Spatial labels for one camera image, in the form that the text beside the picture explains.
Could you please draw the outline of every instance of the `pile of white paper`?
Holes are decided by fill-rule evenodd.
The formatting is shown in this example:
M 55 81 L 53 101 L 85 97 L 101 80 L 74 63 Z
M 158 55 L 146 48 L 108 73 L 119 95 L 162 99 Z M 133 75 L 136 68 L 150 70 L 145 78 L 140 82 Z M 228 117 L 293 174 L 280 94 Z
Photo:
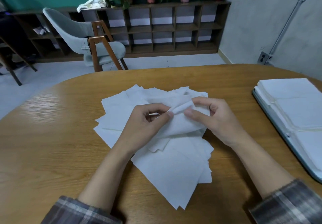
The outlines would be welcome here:
M 308 166 L 322 177 L 322 93 L 306 78 L 260 80 L 255 90 Z
M 202 136 L 206 128 L 187 118 L 183 112 L 191 107 L 210 115 L 208 107 L 195 106 L 192 98 L 208 97 L 181 87 L 170 92 L 135 85 L 115 96 L 102 100 L 105 115 L 96 121 L 94 130 L 112 148 L 118 140 L 134 106 L 163 103 L 174 113 L 171 121 L 132 157 L 133 164 L 158 191 L 177 209 L 186 208 L 198 183 L 211 182 L 208 159 L 213 147 Z

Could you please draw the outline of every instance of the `plaid shirt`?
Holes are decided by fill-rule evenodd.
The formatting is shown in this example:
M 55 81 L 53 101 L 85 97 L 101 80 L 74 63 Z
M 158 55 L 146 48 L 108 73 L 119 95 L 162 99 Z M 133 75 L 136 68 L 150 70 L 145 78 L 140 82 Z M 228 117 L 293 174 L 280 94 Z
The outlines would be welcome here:
M 250 212 L 258 224 L 320 224 L 322 199 L 302 181 L 294 180 L 265 198 Z M 62 196 L 43 219 L 42 224 L 45 223 L 120 224 L 122 222 L 103 210 Z

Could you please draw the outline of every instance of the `hand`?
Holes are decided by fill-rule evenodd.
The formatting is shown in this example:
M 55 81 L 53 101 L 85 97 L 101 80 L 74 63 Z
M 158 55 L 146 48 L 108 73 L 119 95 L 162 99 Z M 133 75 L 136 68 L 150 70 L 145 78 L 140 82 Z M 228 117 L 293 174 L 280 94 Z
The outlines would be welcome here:
M 167 112 L 169 109 L 161 103 L 135 106 L 116 145 L 121 145 L 127 154 L 134 154 L 173 117 L 172 112 Z
M 224 144 L 232 147 L 248 136 L 225 100 L 196 97 L 192 101 L 195 105 L 209 106 L 210 116 L 191 108 L 185 110 L 184 114 L 204 124 Z

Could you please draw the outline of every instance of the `oval table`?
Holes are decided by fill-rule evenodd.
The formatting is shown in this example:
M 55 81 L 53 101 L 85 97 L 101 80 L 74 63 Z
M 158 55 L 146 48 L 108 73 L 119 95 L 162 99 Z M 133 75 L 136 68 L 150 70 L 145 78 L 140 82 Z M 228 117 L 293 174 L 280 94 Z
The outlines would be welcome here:
M 212 65 L 107 71 L 79 76 L 27 100 L 0 121 L 0 220 L 40 223 L 61 196 L 77 198 L 109 147 L 94 132 L 101 99 L 134 84 L 166 91 L 190 86 L 227 100 L 247 132 L 293 176 L 322 195 L 251 91 L 260 79 L 302 78 L 271 66 Z M 321 90 L 322 82 L 310 81 Z M 250 223 L 261 198 L 236 154 L 207 130 L 214 147 L 212 183 L 198 184 L 186 210 L 175 210 L 130 162 L 112 214 L 132 223 Z

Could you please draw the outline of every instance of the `chair backrest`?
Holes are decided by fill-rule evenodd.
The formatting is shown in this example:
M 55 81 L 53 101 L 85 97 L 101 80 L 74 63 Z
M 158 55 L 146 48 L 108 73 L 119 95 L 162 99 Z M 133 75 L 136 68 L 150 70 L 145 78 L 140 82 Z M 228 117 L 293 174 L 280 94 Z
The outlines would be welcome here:
M 91 22 L 73 21 L 59 11 L 50 8 L 44 8 L 42 12 L 71 50 L 78 54 L 91 54 L 87 42 L 88 36 L 94 36 Z

